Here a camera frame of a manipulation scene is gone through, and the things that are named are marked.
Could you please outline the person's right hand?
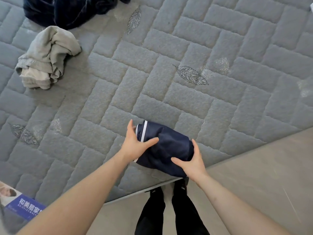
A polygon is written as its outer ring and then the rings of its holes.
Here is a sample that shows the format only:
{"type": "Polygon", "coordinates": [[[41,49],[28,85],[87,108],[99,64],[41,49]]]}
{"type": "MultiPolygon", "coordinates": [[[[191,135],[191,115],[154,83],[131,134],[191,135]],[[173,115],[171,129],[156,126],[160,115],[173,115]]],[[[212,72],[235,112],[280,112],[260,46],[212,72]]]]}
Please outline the person's right hand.
{"type": "Polygon", "coordinates": [[[207,177],[208,173],[206,171],[198,144],[194,139],[192,139],[192,143],[194,146],[194,155],[190,160],[191,166],[188,169],[183,169],[183,171],[192,181],[199,185],[201,179],[207,177]]]}

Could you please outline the person's left hand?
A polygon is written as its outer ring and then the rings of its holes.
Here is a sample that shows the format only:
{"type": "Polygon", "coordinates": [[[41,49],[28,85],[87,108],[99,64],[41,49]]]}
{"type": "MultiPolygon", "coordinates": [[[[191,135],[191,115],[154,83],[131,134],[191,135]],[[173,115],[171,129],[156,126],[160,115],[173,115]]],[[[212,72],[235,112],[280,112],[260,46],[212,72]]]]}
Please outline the person's left hand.
{"type": "Polygon", "coordinates": [[[144,153],[139,151],[139,141],[134,131],[132,119],[127,125],[126,137],[121,146],[120,153],[128,162],[135,161],[144,153]]]}

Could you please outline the navy garment white stripe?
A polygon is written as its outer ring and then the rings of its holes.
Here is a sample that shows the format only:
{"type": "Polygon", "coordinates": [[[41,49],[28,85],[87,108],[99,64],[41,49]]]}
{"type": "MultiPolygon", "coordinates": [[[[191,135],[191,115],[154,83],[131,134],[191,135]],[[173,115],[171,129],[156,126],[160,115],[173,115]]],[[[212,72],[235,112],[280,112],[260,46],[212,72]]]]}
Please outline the navy garment white stripe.
{"type": "Polygon", "coordinates": [[[173,177],[186,178],[181,167],[174,164],[172,157],[181,161],[191,161],[194,155],[194,146],[189,137],[155,122],[143,121],[135,129],[138,141],[147,142],[158,138],[155,145],[148,148],[136,163],[140,166],[156,169],[173,177]]]}

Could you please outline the person's left forearm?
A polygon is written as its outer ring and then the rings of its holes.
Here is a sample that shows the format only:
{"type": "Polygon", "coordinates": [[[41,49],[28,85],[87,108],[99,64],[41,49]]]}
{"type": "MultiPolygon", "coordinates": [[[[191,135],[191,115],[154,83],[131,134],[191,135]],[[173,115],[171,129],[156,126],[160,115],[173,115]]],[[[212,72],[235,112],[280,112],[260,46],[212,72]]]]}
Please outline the person's left forearm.
{"type": "Polygon", "coordinates": [[[130,161],[132,159],[118,152],[40,212],[16,235],[86,235],[130,161]]]}

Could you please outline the person's right forearm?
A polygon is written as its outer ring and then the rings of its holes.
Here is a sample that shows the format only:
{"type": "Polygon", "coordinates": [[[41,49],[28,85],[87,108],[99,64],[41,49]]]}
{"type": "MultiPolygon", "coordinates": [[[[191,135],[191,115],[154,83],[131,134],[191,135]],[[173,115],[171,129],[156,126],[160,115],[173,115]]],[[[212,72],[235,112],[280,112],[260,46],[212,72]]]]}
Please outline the person's right forearm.
{"type": "Polygon", "coordinates": [[[230,235],[292,235],[208,174],[201,174],[194,182],[203,190],[230,235]]]}

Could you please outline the person's black right shoe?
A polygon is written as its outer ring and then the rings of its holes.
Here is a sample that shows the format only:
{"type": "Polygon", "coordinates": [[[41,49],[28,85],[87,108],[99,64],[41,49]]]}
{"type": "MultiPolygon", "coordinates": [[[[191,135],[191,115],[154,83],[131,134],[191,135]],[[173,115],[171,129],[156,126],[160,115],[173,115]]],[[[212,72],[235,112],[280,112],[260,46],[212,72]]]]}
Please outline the person's black right shoe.
{"type": "Polygon", "coordinates": [[[187,185],[189,178],[182,178],[174,182],[173,196],[175,195],[187,195],[187,185]]]}

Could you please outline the person's black shoe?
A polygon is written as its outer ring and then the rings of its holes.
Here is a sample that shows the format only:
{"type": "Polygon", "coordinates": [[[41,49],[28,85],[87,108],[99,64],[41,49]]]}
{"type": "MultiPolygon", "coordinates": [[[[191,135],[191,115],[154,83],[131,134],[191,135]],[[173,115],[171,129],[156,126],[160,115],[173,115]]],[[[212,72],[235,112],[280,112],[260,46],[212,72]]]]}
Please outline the person's black shoe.
{"type": "Polygon", "coordinates": [[[175,195],[187,195],[187,185],[189,178],[182,178],[174,182],[173,196],[175,195]]]}
{"type": "Polygon", "coordinates": [[[150,199],[152,200],[161,200],[164,201],[164,194],[161,187],[157,187],[154,189],[151,189],[150,191],[147,191],[150,193],[150,199]]]}

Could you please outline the person's black left shoe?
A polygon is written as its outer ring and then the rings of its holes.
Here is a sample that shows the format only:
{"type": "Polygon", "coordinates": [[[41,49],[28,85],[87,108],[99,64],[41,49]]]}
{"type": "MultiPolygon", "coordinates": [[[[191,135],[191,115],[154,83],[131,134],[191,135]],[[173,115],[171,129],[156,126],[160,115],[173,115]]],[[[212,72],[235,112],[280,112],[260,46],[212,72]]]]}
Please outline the person's black left shoe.
{"type": "Polygon", "coordinates": [[[147,191],[150,193],[150,199],[152,200],[161,200],[164,201],[164,194],[161,187],[157,187],[154,189],[151,189],[150,191],[147,191]]]}

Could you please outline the person's black trousers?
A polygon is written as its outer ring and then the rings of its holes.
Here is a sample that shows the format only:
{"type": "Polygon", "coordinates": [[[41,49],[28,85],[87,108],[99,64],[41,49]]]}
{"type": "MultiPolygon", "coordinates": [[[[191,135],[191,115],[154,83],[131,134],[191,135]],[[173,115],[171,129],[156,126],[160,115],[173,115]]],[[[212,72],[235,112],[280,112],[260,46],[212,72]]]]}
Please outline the person's black trousers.
{"type": "Polygon", "coordinates": [[[210,235],[188,195],[169,201],[148,198],[134,235],[210,235]]]}

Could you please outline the grey quilted mattress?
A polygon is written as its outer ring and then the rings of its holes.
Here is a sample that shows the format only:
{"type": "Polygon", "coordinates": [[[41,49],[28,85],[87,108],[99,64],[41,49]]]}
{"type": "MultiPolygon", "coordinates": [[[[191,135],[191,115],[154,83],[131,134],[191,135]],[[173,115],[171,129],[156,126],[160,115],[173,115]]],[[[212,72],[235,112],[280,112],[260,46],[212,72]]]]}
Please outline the grey quilted mattress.
{"type": "Polygon", "coordinates": [[[131,0],[69,30],[50,88],[18,58],[45,28],[0,0],[0,181],[43,205],[108,161],[127,124],[165,125],[206,167],[313,127],[313,0],[131,0]]]}

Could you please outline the crumpled beige grey cloth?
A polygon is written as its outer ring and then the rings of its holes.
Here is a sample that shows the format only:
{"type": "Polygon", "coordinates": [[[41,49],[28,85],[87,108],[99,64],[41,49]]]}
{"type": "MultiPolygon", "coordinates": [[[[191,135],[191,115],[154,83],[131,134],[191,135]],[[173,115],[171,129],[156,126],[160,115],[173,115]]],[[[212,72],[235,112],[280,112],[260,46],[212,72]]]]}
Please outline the crumpled beige grey cloth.
{"type": "Polygon", "coordinates": [[[49,26],[31,42],[18,58],[15,71],[26,88],[47,90],[64,73],[66,56],[76,56],[82,49],[75,36],[60,27],[49,26]]]}

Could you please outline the blue white mattress label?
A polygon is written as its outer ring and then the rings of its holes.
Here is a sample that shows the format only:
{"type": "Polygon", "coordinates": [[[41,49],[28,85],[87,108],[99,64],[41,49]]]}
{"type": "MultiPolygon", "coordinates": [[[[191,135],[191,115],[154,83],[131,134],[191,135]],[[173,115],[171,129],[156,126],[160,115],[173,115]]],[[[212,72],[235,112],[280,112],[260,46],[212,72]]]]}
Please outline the blue white mattress label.
{"type": "Polygon", "coordinates": [[[45,208],[45,205],[0,181],[0,209],[2,211],[9,210],[24,220],[31,221],[45,208]]]}

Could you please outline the dark navy velvet garment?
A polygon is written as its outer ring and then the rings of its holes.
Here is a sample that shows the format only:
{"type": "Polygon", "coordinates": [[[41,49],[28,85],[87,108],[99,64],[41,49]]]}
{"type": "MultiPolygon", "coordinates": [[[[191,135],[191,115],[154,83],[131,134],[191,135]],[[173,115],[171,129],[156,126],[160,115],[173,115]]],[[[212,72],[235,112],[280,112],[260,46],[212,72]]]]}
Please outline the dark navy velvet garment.
{"type": "MultiPolygon", "coordinates": [[[[131,0],[119,0],[128,4],[131,0]]],[[[118,0],[23,0],[25,16],[42,27],[77,28],[95,15],[105,15],[118,0]]]]}

